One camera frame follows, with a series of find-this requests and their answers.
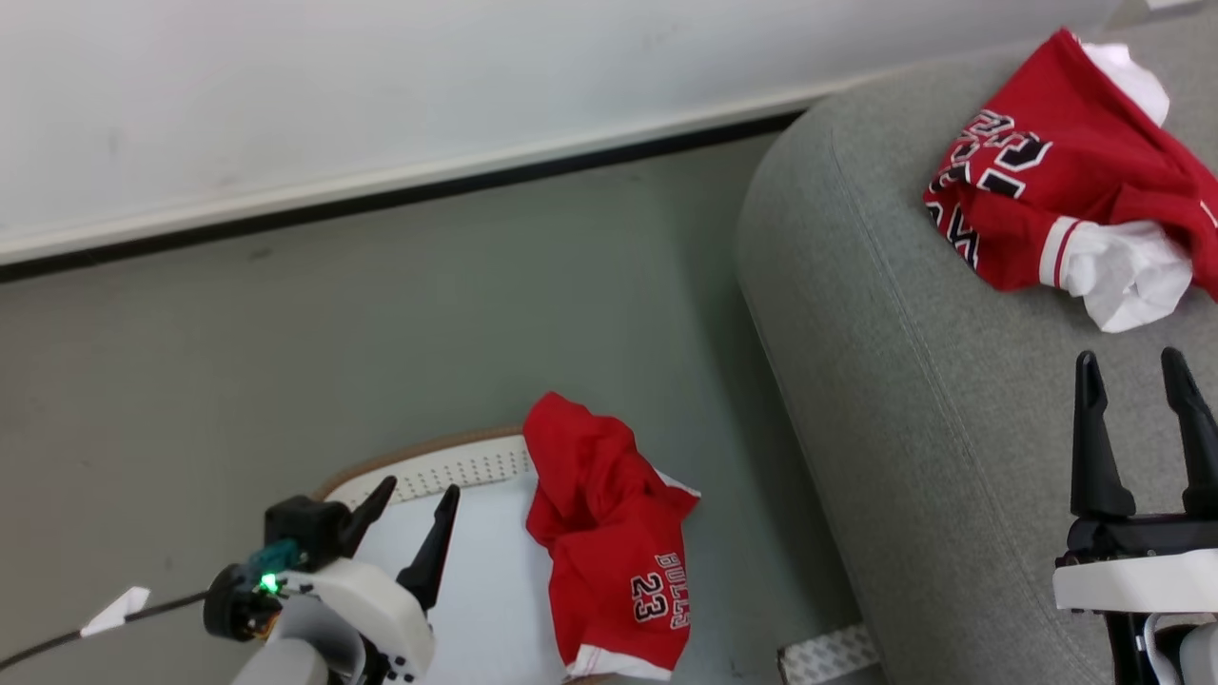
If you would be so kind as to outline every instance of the white wall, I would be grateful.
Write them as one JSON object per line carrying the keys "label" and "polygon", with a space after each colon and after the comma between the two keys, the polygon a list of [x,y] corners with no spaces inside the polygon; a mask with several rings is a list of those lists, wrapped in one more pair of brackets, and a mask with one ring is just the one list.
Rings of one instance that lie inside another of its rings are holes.
{"label": "white wall", "polygon": [[6,0],[0,262],[790,108],[1113,0]]}

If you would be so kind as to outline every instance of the black cable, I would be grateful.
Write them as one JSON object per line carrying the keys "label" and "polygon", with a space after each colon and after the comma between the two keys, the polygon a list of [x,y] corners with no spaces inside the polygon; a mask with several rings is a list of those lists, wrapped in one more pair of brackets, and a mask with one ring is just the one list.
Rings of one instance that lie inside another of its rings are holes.
{"label": "black cable", "polygon": [[[129,623],[135,623],[136,620],[140,620],[140,619],[152,618],[153,616],[160,616],[162,613],[171,612],[173,609],[178,609],[178,608],[181,608],[181,607],[186,607],[186,606],[194,605],[196,602],[201,602],[206,597],[207,597],[207,590],[203,590],[202,592],[195,592],[194,595],[190,595],[190,596],[186,596],[186,597],[181,597],[179,600],[173,600],[173,601],[169,601],[169,602],[164,602],[164,603],[161,603],[161,605],[156,605],[156,606],[149,607],[146,609],[140,609],[138,612],[129,613],[129,614],[127,614],[123,618],[123,625],[127,625]],[[55,647],[60,647],[62,645],[67,645],[68,642],[76,642],[79,639],[80,639],[80,631],[79,630],[73,630],[72,633],[65,633],[63,635],[60,635],[58,637],[51,637],[50,640],[48,640],[48,641],[45,641],[43,644],[34,645],[33,647],[30,647],[28,650],[22,650],[22,651],[17,652],[16,655],[13,655],[13,656],[11,656],[9,658],[6,658],[4,661],[0,661],[0,670],[5,670],[9,667],[16,665],[16,664],[18,664],[18,663],[21,663],[21,662],[30,658],[30,657],[37,657],[38,655],[40,655],[40,653],[43,653],[43,652],[45,652],[48,650],[54,650]]]}

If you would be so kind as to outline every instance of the gray floor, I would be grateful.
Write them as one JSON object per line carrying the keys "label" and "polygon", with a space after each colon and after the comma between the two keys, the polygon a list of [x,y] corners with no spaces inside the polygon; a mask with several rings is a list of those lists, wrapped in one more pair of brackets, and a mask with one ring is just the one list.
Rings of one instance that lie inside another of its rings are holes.
{"label": "gray floor", "polygon": [[[555,389],[704,492],[675,681],[777,683],[859,614],[733,279],[771,140],[0,286],[0,653],[203,587],[267,505]],[[0,683],[211,685],[246,653],[183,612]]]}

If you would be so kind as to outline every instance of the gray sofa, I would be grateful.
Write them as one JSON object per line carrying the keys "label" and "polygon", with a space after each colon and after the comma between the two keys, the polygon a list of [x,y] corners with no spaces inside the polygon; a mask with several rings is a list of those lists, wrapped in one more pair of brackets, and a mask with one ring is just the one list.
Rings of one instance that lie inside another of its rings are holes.
{"label": "gray sofa", "polygon": [[[1218,13],[1105,37],[1172,96],[1167,128],[1218,168]],[[739,225],[739,279],[892,683],[1111,683],[1102,622],[1055,608],[1073,363],[1099,355],[1139,512],[1179,511],[1158,353],[1218,405],[1218,308],[1096,329],[1047,288],[994,291],[922,190],[1026,55],[917,68],[814,106],[775,144]]]}

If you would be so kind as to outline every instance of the red clothing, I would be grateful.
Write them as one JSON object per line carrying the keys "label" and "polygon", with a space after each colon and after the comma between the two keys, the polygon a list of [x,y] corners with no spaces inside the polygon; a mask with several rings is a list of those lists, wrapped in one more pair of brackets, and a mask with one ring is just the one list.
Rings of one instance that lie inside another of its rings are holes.
{"label": "red clothing", "polygon": [[1062,29],[957,138],[923,201],[978,275],[999,290],[1061,286],[1079,221],[1157,221],[1191,252],[1218,299],[1218,179],[1161,129]]}
{"label": "red clothing", "polygon": [[586,646],[604,650],[605,663],[625,655],[671,670],[689,639],[681,520],[697,496],[664,483],[626,424],[554,392],[529,412],[524,435],[538,475],[526,528],[554,561],[563,663]]}

